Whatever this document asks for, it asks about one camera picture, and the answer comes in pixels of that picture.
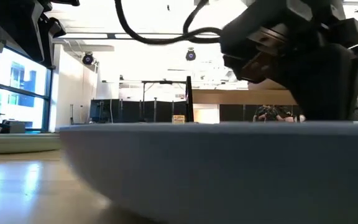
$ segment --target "glass window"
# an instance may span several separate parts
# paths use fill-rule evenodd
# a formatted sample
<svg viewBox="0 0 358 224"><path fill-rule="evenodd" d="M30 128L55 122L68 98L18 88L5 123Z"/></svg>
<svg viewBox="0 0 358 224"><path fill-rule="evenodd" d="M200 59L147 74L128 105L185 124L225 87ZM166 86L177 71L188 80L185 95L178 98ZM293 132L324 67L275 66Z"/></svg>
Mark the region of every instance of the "glass window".
<svg viewBox="0 0 358 224"><path fill-rule="evenodd" d="M0 54L0 84L45 95L47 69L11 50Z"/></svg>
<svg viewBox="0 0 358 224"><path fill-rule="evenodd" d="M0 89L0 120L25 122L26 128L42 128L44 99Z"/></svg>

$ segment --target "black camera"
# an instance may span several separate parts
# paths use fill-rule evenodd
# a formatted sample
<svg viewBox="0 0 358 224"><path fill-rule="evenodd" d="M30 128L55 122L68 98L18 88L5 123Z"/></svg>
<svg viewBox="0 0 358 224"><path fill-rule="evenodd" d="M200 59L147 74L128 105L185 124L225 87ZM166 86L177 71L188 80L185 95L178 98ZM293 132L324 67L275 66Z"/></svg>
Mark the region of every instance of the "black camera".
<svg viewBox="0 0 358 224"><path fill-rule="evenodd" d="M196 52L194 52L194 49L189 48L187 50L186 60L188 61L196 60Z"/></svg>
<svg viewBox="0 0 358 224"><path fill-rule="evenodd" d="M93 57L92 52L86 52L85 56L82 58L82 62L84 65L92 65L94 63L95 59Z"/></svg>

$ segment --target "ceiling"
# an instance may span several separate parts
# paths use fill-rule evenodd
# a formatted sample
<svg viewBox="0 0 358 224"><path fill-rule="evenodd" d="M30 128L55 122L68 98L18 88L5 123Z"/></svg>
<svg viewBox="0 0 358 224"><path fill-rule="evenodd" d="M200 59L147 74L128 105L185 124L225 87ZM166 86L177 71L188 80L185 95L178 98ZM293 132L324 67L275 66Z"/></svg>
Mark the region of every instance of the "ceiling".
<svg viewBox="0 0 358 224"><path fill-rule="evenodd" d="M79 7L53 4L48 16L59 19L67 32L124 32L114 0L80 2ZM184 21L195 8L194 0L122 0L122 5L129 25L141 33L181 33ZM245 9L242 0L213 0L200 11L192 27L223 27Z"/></svg>

